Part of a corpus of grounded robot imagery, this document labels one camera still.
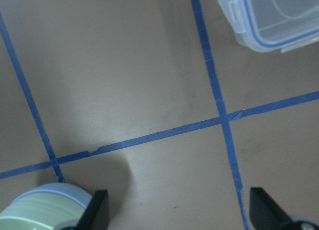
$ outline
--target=container lid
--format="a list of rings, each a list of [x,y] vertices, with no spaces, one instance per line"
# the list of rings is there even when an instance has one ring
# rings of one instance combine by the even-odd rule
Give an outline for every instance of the container lid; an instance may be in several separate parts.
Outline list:
[[[319,40],[319,0],[218,0],[234,31],[260,52]]]

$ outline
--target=blue tape line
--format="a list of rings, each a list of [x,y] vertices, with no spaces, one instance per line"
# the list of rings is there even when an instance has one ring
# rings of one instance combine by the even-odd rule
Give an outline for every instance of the blue tape line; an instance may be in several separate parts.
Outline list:
[[[17,168],[17,169],[13,169],[13,170],[2,172],[2,173],[0,173],[0,179],[6,179],[6,178],[13,177],[13,176],[16,176],[16,175],[26,174],[26,173],[30,173],[30,172],[35,172],[35,171],[38,171],[38,170],[48,169],[48,168],[51,168],[51,167],[52,167],[52,163],[51,162],[33,164],[33,165],[30,165],[30,166],[26,166],[26,167]]]
[[[46,152],[48,153],[48,156],[52,162],[52,166],[54,168],[54,171],[58,177],[59,182],[64,182],[62,171],[61,171],[61,169],[56,161],[52,146],[51,146],[49,139],[48,139],[48,136],[44,130],[43,123],[40,119],[38,109],[35,105],[35,102],[34,102],[32,95],[31,95],[28,83],[26,81],[26,78],[25,78],[25,75],[24,75],[23,70],[21,68],[20,62],[19,62],[18,57],[16,55],[16,52],[14,50],[12,41],[11,41],[9,33],[6,29],[6,26],[5,26],[5,23],[4,23],[4,20],[3,20],[1,13],[0,13],[0,32],[1,32],[4,44],[6,46],[6,49],[8,51],[8,54],[10,56],[15,73],[19,79],[20,86],[23,90],[24,96],[25,96],[27,103],[29,105],[33,119],[34,119],[35,124],[38,128],[38,131],[40,133],[43,144],[45,146]]]
[[[218,118],[218,117],[213,118],[213,119],[208,119],[208,120],[184,125],[184,126],[177,127],[177,128],[160,131],[157,133],[148,134],[148,135],[145,135],[142,137],[125,140],[123,142],[106,145],[106,146],[98,148],[97,150],[95,150],[93,152],[83,151],[80,153],[67,155],[64,157],[57,158],[57,161],[59,164],[65,164],[65,163],[72,162],[75,160],[80,160],[80,159],[88,158],[91,156],[95,156],[95,155],[104,154],[104,153],[112,152],[112,151],[119,150],[119,149],[132,147],[135,145],[152,142],[155,140],[164,139],[164,138],[172,137],[175,135],[188,133],[191,131],[204,129],[204,128],[212,127],[212,126],[219,125],[219,124],[220,124],[220,118]]]
[[[204,54],[204,59],[209,75],[210,84],[213,90],[215,102],[217,105],[218,113],[220,116],[221,126],[224,133],[225,143],[226,143],[226,149],[228,153],[228,160],[231,167],[233,180],[236,188],[237,198],[239,202],[239,208],[242,215],[242,220],[244,224],[244,228],[246,230],[249,229],[248,220],[245,213],[245,208],[243,204],[243,197],[242,197],[242,190],[243,185],[240,177],[239,172],[239,166],[237,162],[236,152],[235,152],[235,146],[233,142],[233,137],[230,129],[230,124],[228,120],[228,114],[226,111],[226,106],[222,97],[221,89],[219,86],[219,82],[217,79],[217,75],[215,72],[215,63],[213,60],[213,55],[208,39],[208,34],[205,26],[204,16],[201,9],[200,0],[191,0],[191,4],[193,7],[193,12],[195,16],[195,21],[197,25],[197,30],[200,38],[201,47]]]
[[[319,91],[316,91],[316,92],[300,95],[297,97],[280,100],[280,101],[276,101],[269,104],[264,104],[264,105],[253,107],[250,109],[236,111],[228,115],[228,120],[229,121],[239,120],[250,115],[263,114],[263,113],[271,112],[271,111],[282,109],[282,108],[287,108],[297,104],[303,104],[303,103],[318,100],[318,99],[319,99]]]
[[[236,112],[228,114],[228,119],[229,119],[229,121],[236,121],[236,120],[242,119],[244,117],[248,117],[250,115],[263,114],[266,112],[271,112],[271,111],[275,111],[277,109],[291,107],[294,105],[307,103],[307,102],[314,101],[314,100],[319,100],[319,91],[308,93],[308,94],[297,96],[297,97],[293,97],[290,99],[280,100],[277,102],[265,104],[265,105],[258,106],[258,107],[253,107],[250,109],[236,111]],[[164,131],[161,131],[158,133],[138,137],[135,139],[126,140],[126,141],[123,141],[120,143],[103,146],[103,147],[98,148],[98,150],[100,150],[98,152],[83,151],[83,152],[79,152],[76,154],[67,155],[64,157],[57,158],[57,161],[59,164],[65,164],[65,163],[69,163],[72,161],[92,157],[92,156],[95,156],[98,154],[103,154],[103,153],[111,152],[111,151],[122,149],[122,148],[128,148],[128,147],[138,145],[138,144],[143,144],[143,143],[156,141],[159,139],[164,139],[164,138],[172,137],[172,136],[183,134],[183,133],[188,133],[188,132],[192,132],[192,131],[196,131],[196,130],[200,130],[200,129],[209,128],[209,127],[212,127],[215,125],[219,125],[220,123],[221,122],[220,122],[219,117],[213,118],[213,119],[208,119],[208,120],[204,120],[201,122],[177,127],[174,129],[164,130]],[[9,177],[13,177],[15,175],[20,175],[20,174],[24,174],[24,173],[29,173],[29,172],[49,168],[51,166],[52,166],[51,163],[41,163],[41,164],[26,166],[23,168],[18,168],[15,170],[2,172],[2,173],[0,173],[0,179],[9,178]]]

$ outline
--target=light green cup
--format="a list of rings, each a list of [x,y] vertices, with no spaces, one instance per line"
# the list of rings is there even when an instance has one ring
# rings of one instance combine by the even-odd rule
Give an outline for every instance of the light green cup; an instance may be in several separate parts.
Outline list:
[[[77,222],[84,208],[67,197],[34,193],[16,200],[0,213],[0,230],[53,230],[64,222]]]

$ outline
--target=black object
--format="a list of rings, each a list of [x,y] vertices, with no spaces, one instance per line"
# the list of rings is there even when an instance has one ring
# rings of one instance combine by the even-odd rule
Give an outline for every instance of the black object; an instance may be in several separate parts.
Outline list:
[[[110,222],[109,195],[107,190],[95,192],[76,227],[62,230],[106,230]]]
[[[294,222],[263,188],[250,189],[249,218],[256,230],[319,230],[307,221]]]

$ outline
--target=metal screw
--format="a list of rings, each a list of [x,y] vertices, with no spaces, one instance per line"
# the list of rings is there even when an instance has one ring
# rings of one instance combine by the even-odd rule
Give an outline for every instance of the metal screw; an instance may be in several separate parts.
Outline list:
[[[307,224],[307,223],[301,224],[301,228],[303,230],[315,230],[314,226],[312,226],[311,224]]]

